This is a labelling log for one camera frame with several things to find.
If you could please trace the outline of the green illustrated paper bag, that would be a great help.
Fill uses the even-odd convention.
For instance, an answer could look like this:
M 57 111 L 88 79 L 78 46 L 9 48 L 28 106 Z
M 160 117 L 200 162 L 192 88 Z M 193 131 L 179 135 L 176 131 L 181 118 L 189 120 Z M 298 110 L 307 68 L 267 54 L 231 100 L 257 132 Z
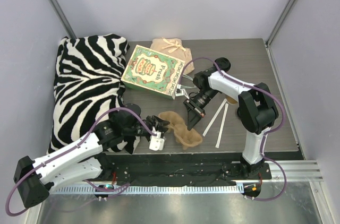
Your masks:
M 136 45 L 121 81 L 129 88 L 175 99 L 184 66 L 185 61 L 181 59 Z

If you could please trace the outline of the brown cardboard cup carrier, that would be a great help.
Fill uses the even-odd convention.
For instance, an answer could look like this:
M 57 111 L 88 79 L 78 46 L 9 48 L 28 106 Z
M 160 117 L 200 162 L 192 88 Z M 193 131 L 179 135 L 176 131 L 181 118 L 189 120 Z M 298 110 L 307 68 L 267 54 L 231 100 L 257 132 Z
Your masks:
M 169 122 L 167 128 L 172 131 L 177 143 L 182 145 L 183 150 L 198 146 L 203 142 L 202 136 L 195 130 L 188 130 L 184 119 L 174 111 L 165 111 L 158 114 L 162 120 Z

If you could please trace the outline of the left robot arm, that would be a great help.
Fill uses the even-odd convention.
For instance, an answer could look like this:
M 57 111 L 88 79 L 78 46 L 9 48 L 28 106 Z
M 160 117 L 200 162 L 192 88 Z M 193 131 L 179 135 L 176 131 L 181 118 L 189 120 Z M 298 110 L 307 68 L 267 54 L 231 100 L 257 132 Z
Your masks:
M 105 152 L 125 139 L 145 137 L 151 144 L 163 143 L 169 122 L 155 115 L 142 119 L 140 114 L 135 104 L 112 108 L 78 140 L 45 156 L 18 160 L 13 190 L 19 192 L 24 208 L 40 204 L 63 186 L 89 179 L 109 180 L 114 165 Z

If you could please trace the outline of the black plastic cup lid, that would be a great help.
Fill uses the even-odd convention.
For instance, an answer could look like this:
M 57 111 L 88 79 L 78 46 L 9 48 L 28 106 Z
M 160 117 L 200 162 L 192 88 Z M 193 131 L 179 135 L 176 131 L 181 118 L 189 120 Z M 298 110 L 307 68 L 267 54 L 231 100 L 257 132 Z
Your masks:
M 231 68 L 231 62 L 225 57 L 216 59 L 215 63 L 217 64 L 218 68 L 224 72 L 228 72 Z

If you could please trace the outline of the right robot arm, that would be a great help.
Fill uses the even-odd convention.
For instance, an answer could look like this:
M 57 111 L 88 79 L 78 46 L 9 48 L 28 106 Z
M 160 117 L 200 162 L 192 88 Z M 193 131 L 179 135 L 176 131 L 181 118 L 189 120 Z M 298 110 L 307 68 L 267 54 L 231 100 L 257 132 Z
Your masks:
M 199 89 L 183 104 L 187 110 L 188 129 L 194 128 L 205 116 L 205 106 L 217 93 L 231 97 L 239 105 L 237 115 L 246 129 L 245 147 L 240 157 L 240 175 L 251 179 L 264 165 L 267 135 L 278 118 L 275 100 L 266 84 L 247 84 L 213 66 L 195 74 L 193 83 Z

